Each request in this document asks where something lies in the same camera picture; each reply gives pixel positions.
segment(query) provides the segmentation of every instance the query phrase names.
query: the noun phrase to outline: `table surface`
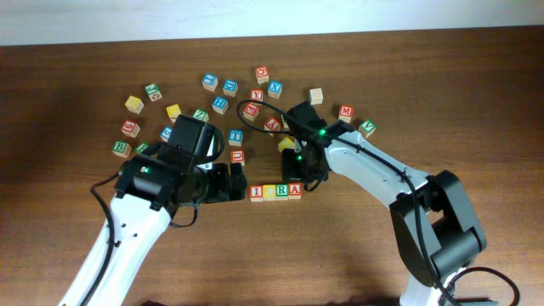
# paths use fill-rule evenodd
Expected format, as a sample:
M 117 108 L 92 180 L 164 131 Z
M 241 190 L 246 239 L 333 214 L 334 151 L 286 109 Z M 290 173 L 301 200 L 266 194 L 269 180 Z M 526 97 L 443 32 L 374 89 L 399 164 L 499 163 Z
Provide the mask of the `table surface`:
M 274 105 L 287 109 L 323 88 L 316 109 L 328 122 L 352 105 L 355 122 L 377 124 L 369 140 L 381 150 L 455 173 L 487 235 L 476 264 L 512 277 L 523 305 L 541 305 L 543 54 L 544 27 L 0 48 L 0 304 L 63 297 L 105 219 L 89 187 L 125 161 L 112 145 L 158 141 L 169 105 L 190 115 L 203 108 L 224 132 L 242 128 L 249 184 L 279 183 L 280 138 L 248 130 L 234 111 L 251 88 L 266 88 L 254 69 L 267 65 L 284 85 L 267 99 Z M 221 88 L 202 88 L 207 72 L 219 85 L 239 83 L 224 116 L 211 106 Z M 144 91 L 151 82 L 164 96 L 154 103 Z M 124 106 L 130 94 L 144 100 L 140 116 Z M 262 110 L 256 124 L 272 115 Z M 126 119 L 141 126 L 136 139 L 121 133 Z M 112 185 L 100 192 L 111 198 Z M 364 302 L 398 297 L 408 275 L 388 210 L 332 174 L 300 201 L 202 206 L 195 226 L 158 240 L 125 304 Z M 512 298 L 490 275 L 458 288 L 458 297 Z

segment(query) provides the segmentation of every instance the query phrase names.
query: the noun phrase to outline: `toy block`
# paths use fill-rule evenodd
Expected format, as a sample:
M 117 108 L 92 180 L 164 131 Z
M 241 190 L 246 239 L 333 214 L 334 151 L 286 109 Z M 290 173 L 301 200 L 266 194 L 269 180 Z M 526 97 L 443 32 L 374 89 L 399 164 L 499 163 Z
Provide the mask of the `toy block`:
M 202 86 L 209 91 L 214 91 L 218 84 L 219 80 L 213 74 L 207 73 L 202 79 Z
M 283 129 L 289 129 L 286 118 L 284 118 L 283 115 L 281 115 L 281 123 L 283 123 Z
M 258 115 L 258 107 L 256 105 L 248 103 L 243 113 L 245 118 L 254 121 Z
M 301 183 L 289 183 L 289 199 L 300 199 L 303 195 L 303 185 Z
M 127 102 L 125 102 L 125 106 L 128 108 L 129 111 L 139 115 L 142 109 L 144 109 L 144 102 L 134 96 L 128 96 Z
M 249 92 L 249 99 L 254 99 L 257 101 L 263 101 L 263 90 L 262 89 L 252 89 Z
M 289 190 L 287 184 L 278 184 L 275 186 L 275 200 L 287 201 L 289 200 Z
M 359 132 L 363 134 L 365 138 L 368 138 L 368 136 L 372 135 L 374 131 L 376 131 L 376 124 L 374 124 L 374 122 L 370 120 L 366 120 L 359 126 Z
M 151 101 L 157 101 L 158 99 L 162 98 L 161 92 L 159 91 L 159 87 L 156 86 L 155 83 L 151 85 L 147 85 L 145 87 L 145 92 L 150 97 Z
M 244 150 L 232 150 L 230 152 L 230 161 L 232 163 L 239 162 L 242 166 L 245 166 L 246 158 L 244 157 Z
M 257 83 L 262 84 L 269 81 L 269 69 L 267 67 L 258 67 L 255 69 L 255 77 L 257 77 Z
M 161 132 L 161 139 L 164 142 L 168 142 L 168 139 L 170 139 L 170 134 L 172 133 L 171 127 L 165 127 Z
M 309 103 L 312 105 L 323 103 L 323 91 L 321 91 L 321 88 L 309 90 Z
M 150 146 L 146 142 L 143 142 L 139 144 L 139 146 L 137 146 L 135 150 L 137 154 L 142 154 L 142 152 L 149 147 Z
M 113 145 L 113 149 L 111 149 L 111 151 L 117 156 L 127 158 L 130 154 L 131 149 L 132 148 L 130 147 L 130 144 L 127 144 L 124 141 L 117 140 L 116 143 Z
M 181 115 L 181 110 L 178 105 L 170 105 L 167 107 L 168 117 L 172 122 L 176 122 L 178 116 Z
M 249 199 L 251 201 L 263 201 L 263 186 L 262 185 L 249 186 Z
M 204 122 L 207 122 L 210 120 L 210 116 L 207 114 L 207 111 L 205 110 L 196 110 L 195 114 L 193 115 L 193 118 L 202 120 Z
M 244 138 L 244 133 L 241 130 L 230 130 L 229 144 L 235 146 L 241 146 L 241 141 Z
M 263 200 L 275 201 L 275 185 L 263 186 Z
M 212 103 L 212 108 L 219 114 L 224 115 L 224 113 L 229 109 L 229 101 L 227 101 L 225 98 L 217 97 Z
M 295 143 L 292 142 L 288 137 L 285 137 L 280 143 L 278 144 L 278 151 L 282 152 L 283 149 L 295 149 Z
M 127 136 L 136 137 L 139 132 L 139 125 L 136 122 L 126 120 L 125 123 L 122 124 L 121 132 L 123 132 Z
M 281 123 L 277 121 L 274 117 L 271 117 L 265 124 L 264 129 L 267 131 L 279 131 L 281 129 Z
M 272 81 L 269 85 L 269 97 L 279 99 L 283 85 L 280 82 Z
M 236 96 L 236 92 L 238 91 L 238 82 L 227 80 L 224 82 L 223 85 L 223 94 L 228 95 L 230 97 Z
M 346 105 L 340 106 L 340 114 L 338 115 L 338 119 L 345 121 L 346 123 L 349 123 L 353 116 L 354 116 L 353 107 L 346 106 Z

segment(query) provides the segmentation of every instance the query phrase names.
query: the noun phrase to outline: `yellow block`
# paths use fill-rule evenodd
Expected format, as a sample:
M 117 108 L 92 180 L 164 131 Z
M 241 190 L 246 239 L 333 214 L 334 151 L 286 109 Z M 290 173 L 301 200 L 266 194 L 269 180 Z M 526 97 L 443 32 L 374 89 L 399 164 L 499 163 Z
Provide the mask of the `yellow block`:
M 128 96 L 127 102 L 125 102 L 125 106 L 128 108 L 129 111 L 139 114 L 144 108 L 144 102 L 134 96 Z
M 265 201 L 275 201 L 275 185 L 263 186 L 263 199 Z
M 168 116 L 170 117 L 170 120 L 172 122 L 176 122 L 176 119 L 178 119 L 178 116 L 181 115 L 181 110 L 179 109 L 178 105 L 171 105 L 167 107 Z
M 292 142 L 288 137 L 285 137 L 280 143 L 278 144 L 278 151 L 282 152 L 283 149 L 295 149 L 295 143 Z

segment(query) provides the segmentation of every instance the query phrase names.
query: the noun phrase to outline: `wooden table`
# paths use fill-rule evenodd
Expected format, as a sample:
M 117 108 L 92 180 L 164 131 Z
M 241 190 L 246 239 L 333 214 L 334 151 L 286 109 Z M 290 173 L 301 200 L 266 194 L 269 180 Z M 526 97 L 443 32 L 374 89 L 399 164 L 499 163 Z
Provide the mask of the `wooden table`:
M 543 54 L 544 27 L 0 48 L 0 304 L 50 305 L 65 294 L 105 219 L 89 187 L 124 162 L 111 153 L 116 139 L 159 140 L 175 103 L 184 114 L 208 110 L 223 131 L 240 128 L 235 103 L 265 88 L 253 69 L 267 65 L 284 84 L 275 105 L 323 88 L 316 108 L 328 122 L 340 104 L 353 105 L 356 119 L 377 124 L 378 148 L 458 175 L 489 242 L 477 265 L 512 277 L 523 305 L 541 305 Z M 211 106 L 222 90 L 202 88 L 207 72 L 220 85 L 239 82 L 224 116 Z M 145 97 L 151 82 L 164 99 Z M 140 116 L 123 105 L 129 94 L 144 99 Z M 271 115 L 263 110 L 256 123 Z M 126 119 L 142 127 L 136 139 L 121 133 Z M 249 183 L 279 183 L 280 138 L 243 130 Z M 112 185 L 100 192 L 111 198 Z M 195 226 L 155 244 L 126 304 L 364 302 L 398 297 L 407 280 L 388 210 L 333 174 L 300 201 L 203 206 Z M 458 297 L 504 304 L 512 296 L 488 275 L 458 288 Z

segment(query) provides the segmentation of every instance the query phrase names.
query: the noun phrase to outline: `white wall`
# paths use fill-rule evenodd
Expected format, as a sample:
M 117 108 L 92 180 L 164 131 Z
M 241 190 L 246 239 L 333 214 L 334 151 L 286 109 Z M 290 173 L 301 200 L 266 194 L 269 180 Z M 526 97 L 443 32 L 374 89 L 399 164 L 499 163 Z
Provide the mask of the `white wall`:
M 536 24 L 543 0 L 0 0 L 0 45 Z

